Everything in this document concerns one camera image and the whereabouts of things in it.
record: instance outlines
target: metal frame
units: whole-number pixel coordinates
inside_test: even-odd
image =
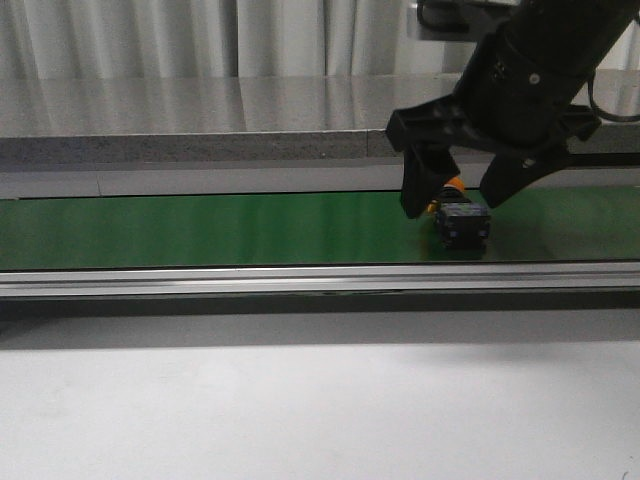
[[[640,261],[0,273],[0,298],[640,288]]]

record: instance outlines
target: white table surface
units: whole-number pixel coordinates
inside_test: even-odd
[[[640,479],[639,339],[630,310],[34,322],[0,336],[0,478]]]

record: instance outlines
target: gray countertop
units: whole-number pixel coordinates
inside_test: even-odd
[[[394,108],[451,92],[453,74],[372,77],[3,80],[0,164],[109,164],[391,156]],[[640,108],[637,72],[604,71],[602,106]],[[581,92],[577,99],[586,102]],[[637,124],[605,124],[576,153],[640,151]]]

